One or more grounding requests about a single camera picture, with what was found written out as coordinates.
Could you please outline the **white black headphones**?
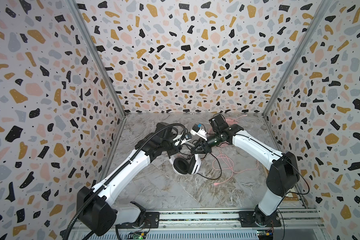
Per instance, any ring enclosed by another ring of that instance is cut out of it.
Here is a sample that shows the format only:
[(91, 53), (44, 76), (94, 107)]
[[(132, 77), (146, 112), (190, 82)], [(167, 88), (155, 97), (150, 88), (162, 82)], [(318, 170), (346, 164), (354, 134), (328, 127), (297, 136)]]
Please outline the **white black headphones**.
[(174, 157), (170, 155), (171, 153), (179, 153), (181, 146), (178, 148), (170, 149), (167, 153), (169, 156), (169, 161), (173, 166), (174, 171), (179, 175), (196, 175), (201, 167), (201, 158), (199, 154), (193, 154), (194, 144), (190, 142), (185, 143), (186, 146), (191, 147), (192, 157), (190, 160), (187, 160), (184, 157)]

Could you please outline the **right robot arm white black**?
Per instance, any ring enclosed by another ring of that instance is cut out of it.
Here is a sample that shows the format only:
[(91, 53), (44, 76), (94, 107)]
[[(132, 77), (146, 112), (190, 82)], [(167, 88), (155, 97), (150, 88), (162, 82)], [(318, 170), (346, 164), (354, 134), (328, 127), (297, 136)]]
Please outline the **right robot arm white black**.
[(229, 125), (221, 114), (213, 116), (209, 123), (212, 134), (204, 131), (201, 124), (192, 127), (191, 134), (199, 136), (200, 139), (191, 149), (191, 153), (211, 154), (213, 147), (228, 143), (247, 152), (261, 163), (269, 172), (266, 179), (267, 191), (256, 205), (251, 222), (260, 227), (267, 226), (277, 213), (280, 203), (303, 177), (298, 170), (296, 156), (291, 152), (282, 153), (267, 146), (237, 124)]

